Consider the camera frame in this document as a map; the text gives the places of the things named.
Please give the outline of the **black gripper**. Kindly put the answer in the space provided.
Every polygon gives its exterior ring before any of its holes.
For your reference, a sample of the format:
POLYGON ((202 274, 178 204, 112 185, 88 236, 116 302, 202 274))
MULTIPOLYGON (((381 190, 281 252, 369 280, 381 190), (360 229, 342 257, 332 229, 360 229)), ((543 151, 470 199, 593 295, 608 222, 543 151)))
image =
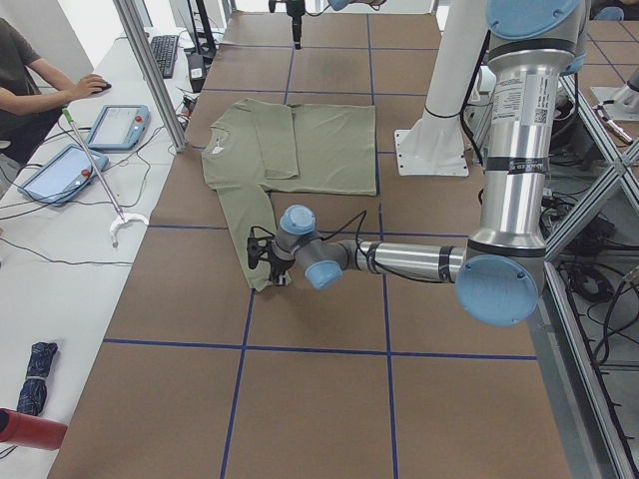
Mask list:
POLYGON ((280 248, 275 239, 269 240, 267 261, 270 265, 269 279, 273 286, 289 284, 288 270, 291 268, 291 254, 280 248))
POLYGON ((302 23, 305 15, 305 0, 288 0, 287 14, 292 18, 293 39, 296 49, 302 47, 302 23))

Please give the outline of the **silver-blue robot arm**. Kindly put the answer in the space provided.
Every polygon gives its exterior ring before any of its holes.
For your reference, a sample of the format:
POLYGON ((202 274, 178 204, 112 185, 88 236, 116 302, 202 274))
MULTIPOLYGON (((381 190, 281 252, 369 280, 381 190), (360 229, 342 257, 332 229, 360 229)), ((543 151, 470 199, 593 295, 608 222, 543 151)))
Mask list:
POLYGON ((284 4, 287 15, 292 19, 292 35, 294 41, 294 47, 296 50, 302 48, 302 32, 303 32, 303 18, 305 15, 317 17, 322 15, 327 9, 333 11, 340 11, 351 4, 363 4, 367 5, 373 10, 378 10, 381 5, 385 3, 385 0, 327 0, 327 5, 318 13, 310 13, 307 10, 305 0, 283 0, 283 1, 270 1, 269 9, 271 13, 276 11, 277 4, 284 4))
POLYGON ((512 326, 527 319, 544 285, 539 221, 556 94, 560 78, 583 62, 589 9, 586 1, 451 3, 422 115, 396 132, 395 153, 405 176, 464 173, 464 112, 480 72, 492 75, 488 138, 476 148, 478 219, 464 245, 329 240, 315 214, 294 205, 252 261, 265 260, 274 283, 300 266, 317 289, 348 270, 449 283, 479 321, 512 326))

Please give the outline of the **person's hand on mouse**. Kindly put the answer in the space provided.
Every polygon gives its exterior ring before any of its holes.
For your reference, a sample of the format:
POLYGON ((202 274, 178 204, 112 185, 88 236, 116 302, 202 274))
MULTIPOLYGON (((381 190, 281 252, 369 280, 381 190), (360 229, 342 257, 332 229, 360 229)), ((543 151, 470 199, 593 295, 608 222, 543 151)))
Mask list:
POLYGON ((74 100, 87 98, 105 83, 108 82, 100 75, 91 74, 85 76, 72 88, 72 98, 74 100))

